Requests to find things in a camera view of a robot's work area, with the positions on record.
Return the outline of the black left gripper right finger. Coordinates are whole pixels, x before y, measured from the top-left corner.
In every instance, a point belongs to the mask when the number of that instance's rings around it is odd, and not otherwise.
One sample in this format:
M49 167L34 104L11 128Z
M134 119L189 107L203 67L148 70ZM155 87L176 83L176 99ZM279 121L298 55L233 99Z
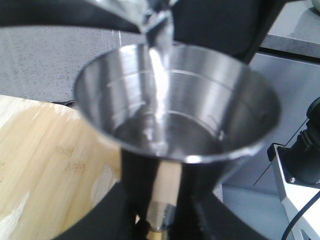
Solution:
M230 211L213 189L234 168L233 161L182 164L181 184L170 240L264 240Z

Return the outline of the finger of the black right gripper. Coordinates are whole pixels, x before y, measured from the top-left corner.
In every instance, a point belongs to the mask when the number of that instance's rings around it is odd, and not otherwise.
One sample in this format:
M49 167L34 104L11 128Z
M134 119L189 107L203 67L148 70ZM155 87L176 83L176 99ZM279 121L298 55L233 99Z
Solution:
M132 23L86 0L2 0L0 26L73 26L140 32Z
M285 0L179 0L172 8L174 39L248 64Z

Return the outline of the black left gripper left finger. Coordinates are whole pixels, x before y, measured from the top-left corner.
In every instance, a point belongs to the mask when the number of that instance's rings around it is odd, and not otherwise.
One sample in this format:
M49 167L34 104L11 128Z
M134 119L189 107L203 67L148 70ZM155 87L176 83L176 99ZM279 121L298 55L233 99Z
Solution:
M120 152L120 181L57 240L145 240L153 183L159 166L154 157Z

